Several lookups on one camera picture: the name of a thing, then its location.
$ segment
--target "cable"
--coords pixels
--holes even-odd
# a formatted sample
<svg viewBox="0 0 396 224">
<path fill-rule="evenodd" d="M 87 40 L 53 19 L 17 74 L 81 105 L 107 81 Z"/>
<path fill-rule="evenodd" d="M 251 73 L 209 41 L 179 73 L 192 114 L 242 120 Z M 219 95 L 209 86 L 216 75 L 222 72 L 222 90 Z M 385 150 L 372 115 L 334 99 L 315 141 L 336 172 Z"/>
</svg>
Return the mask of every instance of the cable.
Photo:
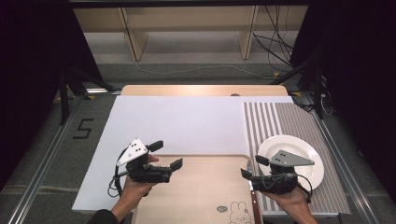
<svg viewBox="0 0 396 224">
<path fill-rule="evenodd" d="M 263 176 L 262 176 L 262 185 L 263 185 L 266 189 L 270 189 L 271 187 L 274 186 L 274 184 L 277 183 L 278 180 L 280 180 L 280 179 L 283 178 L 284 176 L 287 176 L 287 175 L 286 175 L 286 174 L 283 174 L 283 175 L 263 175 Z M 274 182 L 273 182 L 270 186 L 267 186 L 267 185 L 265 184 L 265 181 L 264 181 L 264 178 L 265 178 L 265 177 L 276 177 L 276 179 L 274 180 Z"/>
<path fill-rule="evenodd" d="M 285 43 L 285 41 L 283 40 L 283 38 L 280 36 L 280 34 L 279 34 L 279 29 L 278 29 L 278 20 L 279 20 L 279 14 L 280 14 L 280 7 L 279 7 L 279 6 L 276 6 L 276 22 L 274 22 L 274 20 L 273 20 L 273 18 L 272 18 L 272 16 L 271 16 L 271 14 L 270 14 L 270 12 L 269 12 L 267 6 L 265 6 L 265 10 L 267 11 L 267 14 L 268 14 L 268 16 L 269 16 L 269 18 L 270 18 L 270 20 L 271 20 L 271 23 L 273 24 L 273 27 L 274 27 L 273 38 L 274 38 L 274 36 L 276 35 L 279 41 L 281 41 L 282 43 Z M 283 53 L 283 55 L 285 56 L 285 58 L 289 58 L 289 56 L 286 56 L 286 55 L 285 55 L 285 51 L 283 50 L 282 45 L 279 45 L 279 46 L 280 46 L 280 49 L 282 50 L 282 53 Z"/>
<path fill-rule="evenodd" d="M 343 224 L 343 219 L 341 219 L 341 213 L 338 213 L 338 222 Z"/>
<path fill-rule="evenodd" d="M 291 97 L 291 100 L 294 102 L 295 105 L 299 106 L 301 109 L 305 110 L 306 112 L 311 112 L 314 108 L 315 105 L 300 105 L 296 102 L 296 100 L 294 99 L 294 97 Z"/>
<path fill-rule="evenodd" d="M 324 113 L 326 113 L 327 115 L 332 115 L 332 105 L 330 105 L 330 107 L 331 107 L 331 111 L 330 111 L 330 112 L 327 112 L 327 110 L 324 108 L 323 98 L 325 98 L 325 97 L 326 97 L 326 96 L 324 96 L 324 94 L 321 95 L 321 97 L 320 97 L 320 104 L 321 104 L 321 106 L 322 106 L 322 109 L 323 109 Z"/>
<path fill-rule="evenodd" d="M 282 61 L 283 63 L 287 64 L 288 66 L 291 66 L 291 63 L 289 63 L 289 62 L 285 61 L 284 59 L 280 58 L 280 57 L 277 56 L 275 53 L 273 53 L 269 48 L 265 47 L 264 44 L 259 40 L 259 38 L 257 38 L 256 34 L 253 33 L 253 35 L 254 35 L 254 37 L 256 38 L 256 40 L 259 42 L 259 45 L 260 45 L 263 49 L 265 49 L 266 51 L 268 51 L 268 53 L 271 53 L 272 55 L 274 55 L 275 57 L 277 57 L 277 58 L 278 58 L 280 61 Z"/>
<path fill-rule="evenodd" d="M 277 27 L 277 21 L 279 20 L 280 7 L 279 7 L 279 6 L 276 6 L 276 8 L 278 8 L 277 15 L 276 15 L 276 28 L 278 28 L 278 27 Z M 286 11 L 285 34 L 283 34 L 283 37 L 280 37 L 280 40 L 281 40 L 281 42 L 283 43 L 283 46 L 285 46 L 285 44 L 286 44 L 286 42 L 283 40 L 283 38 L 285 38 L 286 34 L 288 33 L 289 6 L 287 7 L 287 9 L 288 9 L 288 10 Z M 282 45 L 280 45 L 280 48 L 281 48 L 281 50 L 282 50 L 283 55 L 285 56 L 285 58 L 287 58 L 287 59 L 289 60 L 290 52 L 289 52 L 288 48 L 285 48 L 285 50 L 286 50 L 288 56 L 285 55 L 285 52 L 283 51 Z"/>
<path fill-rule="evenodd" d="M 128 147 L 125 148 L 125 149 L 121 152 L 121 154 L 119 155 L 119 158 L 117 159 L 117 161 L 120 160 L 120 158 L 122 157 L 122 155 L 125 153 L 126 149 L 128 149 Z M 121 188 L 121 185 L 120 185 L 120 177 L 122 177 L 123 175 L 127 175 L 127 174 L 128 174 L 128 173 L 119 175 L 119 166 L 116 165 L 116 168 L 115 168 L 115 170 L 114 170 L 114 176 L 113 176 L 113 178 L 111 178 L 110 183 L 108 183 L 108 189 L 107 189 L 107 194 L 108 194 L 108 196 L 110 196 L 110 197 L 112 197 L 112 198 L 115 198 L 115 197 L 120 196 L 120 195 L 122 194 L 122 188 Z M 111 189 L 116 190 L 116 191 L 118 191 L 119 193 L 118 193 L 117 195 L 111 195 L 111 194 L 110 194 L 110 190 L 111 190 Z"/>
<path fill-rule="evenodd" d="M 311 182 L 308 180 L 308 178 L 306 178 L 306 177 L 303 176 L 303 175 L 297 175 L 297 176 L 300 176 L 300 177 L 304 178 L 304 179 L 308 182 L 309 188 L 311 189 L 310 191 L 308 191 L 307 189 L 305 189 L 305 188 L 304 188 L 302 185 L 300 185 L 300 184 L 298 184 L 297 187 L 298 187 L 299 189 L 302 189 L 302 190 L 307 194 L 308 198 L 306 199 L 306 201 L 307 201 L 308 203 L 311 203 L 311 198 L 312 198 L 312 196 L 314 195 L 314 190 L 312 189 L 312 184 L 311 184 Z"/>
<path fill-rule="evenodd" d="M 292 46 L 290 46 L 290 45 L 287 44 L 287 43 L 281 42 L 280 40 L 275 40 L 275 39 L 273 39 L 273 38 L 266 37 L 266 36 L 263 36 L 263 35 L 255 35 L 255 36 L 257 36 L 257 37 L 259 37 L 259 38 L 263 38 L 263 39 L 275 41 L 275 42 L 277 42 L 277 43 L 279 43 L 279 44 L 283 44 L 285 47 L 287 47 L 287 48 L 289 48 L 289 49 L 293 49 Z"/>
<path fill-rule="evenodd" d="M 262 77 L 260 75 L 257 75 L 257 74 L 251 73 L 249 71 L 240 69 L 240 68 L 232 66 L 232 65 L 227 65 L 227 64 L 217 65 L 217 66 L 197 67 L 197 68 L 192 68 L 192 69 L 187 69 L 187 70 L 180 70 L 180 71 L 172 71 L 172 72 L 167 72 L 167 73 L 158 73 L 158 72 L 153 72 L 153 71 L 142 69 L 142 68 L 140 68 L 137 65 L 137 63 L 135 61 L 134 61 L 134 65 L 136 66 L 137 70 L 139 70 L 141 72 L 151 73 L 151 74 L 160 75 L 160 76 L 167 76 L 167 75 L 177 74 L 177 73 L 189 73 L 189 72 L 193 72 L 193 71 L 197 71 L 197 70 L 201 70 L 201 69 L 216 69 L 216 68 L 229 67 L 229 68 L 233 68 L 233 69 L 236 69 L 238 71 L 253 75 L 255 77 L 260 77 L 260 78 L 263 78 L 263 79 L 278 79 L 278 77 Z"/>
</svg>

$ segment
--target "printed number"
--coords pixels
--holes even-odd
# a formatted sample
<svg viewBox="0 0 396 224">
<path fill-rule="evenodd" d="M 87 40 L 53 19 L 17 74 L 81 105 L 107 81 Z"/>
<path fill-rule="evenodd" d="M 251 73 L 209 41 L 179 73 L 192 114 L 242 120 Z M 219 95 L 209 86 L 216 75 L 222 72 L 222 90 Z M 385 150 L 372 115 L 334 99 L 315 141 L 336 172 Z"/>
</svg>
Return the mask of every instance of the printed number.
<svg viewBox="0 0 396 224">
<path fill-rule="evenodd" d="M 86 134 L 85 136 L 74 136 L 73 139 L 86 139 L 90 136 L 92 128 L 82 128 L 82 123 L 84 123 L 84 121 L 93 121 L 93 119 L 82 119 L 79 123 L 77 131 L 85 131 Z"/>
</svg>

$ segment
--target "wooden board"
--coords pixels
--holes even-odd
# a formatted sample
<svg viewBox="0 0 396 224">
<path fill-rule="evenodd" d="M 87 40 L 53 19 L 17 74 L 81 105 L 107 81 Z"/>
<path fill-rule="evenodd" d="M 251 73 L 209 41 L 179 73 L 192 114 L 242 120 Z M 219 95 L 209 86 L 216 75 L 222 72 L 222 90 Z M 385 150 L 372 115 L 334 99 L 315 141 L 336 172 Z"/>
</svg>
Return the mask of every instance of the wooden board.
<svg viewBox="0 0 396 224">
<path fill-rule="evenodd" d="M 183 158 L 170 183 L 155 186 L 134 211 L 132 223 L 255 223 L 248 182 L 240 168 L 247 156 L 161 156 L 169 166 Z"/>
<path fill-rule="evenodd" d="M 121 95 L 162 96 L 288 96 L 280 85 L 127 85 Z"/>
</svg>

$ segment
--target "black curtain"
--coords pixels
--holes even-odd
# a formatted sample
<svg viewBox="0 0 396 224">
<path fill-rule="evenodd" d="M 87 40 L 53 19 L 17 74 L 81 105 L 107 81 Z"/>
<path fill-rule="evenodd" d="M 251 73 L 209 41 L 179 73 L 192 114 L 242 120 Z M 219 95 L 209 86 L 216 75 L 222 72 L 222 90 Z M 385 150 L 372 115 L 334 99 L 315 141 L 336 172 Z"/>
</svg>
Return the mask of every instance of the black curtain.
<svg viewBox="0 0 396 224">
<path fill-rule="evenodd" d="M 313 5 L 308 9 L 291 61 L 308 58 L 340 13 L 327 36 L 318 65 L 328 91 L 364 158 L 396 202 L 391 173 L 396 157 L 396 3 L 346 0 L 342 7 Z M 314 80 L 312 75 L 307 80 Z"/>
<path fill-rule="evenodd" d="M 72 8 L 0 4 L 1 189 L 43 125 L 61 71 L 74 66 L 102 78 Z"/>
</svg>

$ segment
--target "metal rail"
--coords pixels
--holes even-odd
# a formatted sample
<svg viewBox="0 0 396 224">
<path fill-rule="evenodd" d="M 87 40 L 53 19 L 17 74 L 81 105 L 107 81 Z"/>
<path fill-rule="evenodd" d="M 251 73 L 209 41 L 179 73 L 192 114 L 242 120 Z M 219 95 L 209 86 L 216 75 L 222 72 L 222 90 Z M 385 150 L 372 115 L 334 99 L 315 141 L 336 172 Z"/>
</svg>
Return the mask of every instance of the metal rail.
<svg viewBox="0 0 396 224">
<path fill-rule="evenodd" d="M 309 93 L 303 93 L 303 99 L 306 104 L 312 105 L 314 102 L 309 96 Z M 329 130 L 326 127 L 326 124 L 323 120 L 321 120 L 317 113 L 313 112 L 312 115 L 315 118 L 315 121 L 318 124 L 320 131 L 322 132 L 323 137 L 327 141 L 330 152 L 332 153 L 332 161 L 334 162 L 334 166 L 338 171 L 338 174 L 341 176 L 349 194 L 352 198 L 353 202 L 355 203 L 356 207 L 358 208 L 359 213 L 361 214 L 361 219 L 366 224 L 375 224 L 380 223 L 377 215 L 373 207 L 370 205 L 369 201 L 367 200 L 366 196 L 364 196 L 361 187 L 359 186 L 358 182 L 356 181 L 354 175 L 349 169 L 346 160 L 344 159 L 343 155 L 340 152 L 340 149 L 335 144 L 332 135 L 330 134 Z"/>
<path fill-rule="evenodd" d="M 29 212 L 30 207 L 32 206 L 33 201 L 35 200 L 35 196 L 37 195 L 41 184 L 43 183 L 50 166 L 64 140 L 65 133 L 68 131 L 71 120 L 76 113 L 78 106 L 81 104 L 83 100 L 83 96 L 78 96 L 73 100 L 72 110 L 65 121 L 64 125 L 58 129 L 55 137 L 53 138 L 49 149 L 47 150 L 46 155 L 44 156 L 43 161 L 40 163 L 35 175 L 32 178 L 32 181 L 28 185 L 26 191 L 23 193 L 18 205 L 15 208 L 8 224 L 19 224 L 24 221 L 27 213 Z"/>
</svg>

